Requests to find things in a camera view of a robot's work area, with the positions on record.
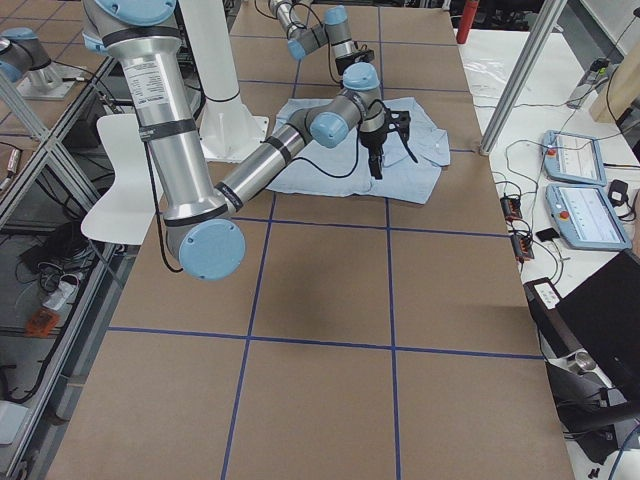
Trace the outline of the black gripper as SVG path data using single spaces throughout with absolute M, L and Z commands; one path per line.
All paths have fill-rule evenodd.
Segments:
M 383 145 L 389 133 L 389 120 L 385 110 L 372 119 L 366 120 L 360 128 L 360 143 L 368 151 L 368 165 L 371 177 L 382 180 Z
M 343 75 L 349 66 L 360 62 L 372 63 L 374 58 L 375 52 L 371 49 L 366 48 L 336 58 L 335 64 L 338 74 Z

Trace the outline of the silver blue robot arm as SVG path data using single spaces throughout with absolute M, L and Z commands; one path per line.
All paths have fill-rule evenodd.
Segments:
M 329 46 L 342 90 L 329 103 L 295 111 L 277 130 L 243 104 L 224 8 L 218 1 L 87 1 L 88 48 L 116 59 L 125 74 L 146 154 L 168 202 L 160 215 L 165 258 L 193 277 L 233 273 L 245 239 L 231 216 L 310 143 L 339 145 L 350 133 L 382 176 L 391 115 L 367 53 L 354 43 L 346 10 L 329 9 L 312 28 L 288 1 L 271 12 L 296 58 Z
M 260 14 L 280 24 L 287 39 L 289 53 L 296 61 L 301 61 L 317 50 L 327 47 L 329 59 L 334 59 L 335 73 L 342 77 L 351 65 L 372 63 L 374 60 L 374 51 L 366 45 L 359 46 L 352 38 L 348 13 L 343 5 L 326 10 L 323 19 L 316 15 L 310 5 L 305 5 L 302 1 L 268 1 L 269 13 L 263 12 L 257 2 L 254 2 L 254 7 Z M 297 7 L 306 8 L 316 19 L 316 24 L 310 26 L 303 23 L 296 12 Z M 329 67 L 329 73 L 331 78 L 337 81 L 332 67 Z

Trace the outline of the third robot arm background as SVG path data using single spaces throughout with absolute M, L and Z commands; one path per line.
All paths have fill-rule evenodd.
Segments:
M 1 32 L 1 73 L 29 100 L 63 100 L 75 82 L 64 80 L 39 37 L 27 27 Z

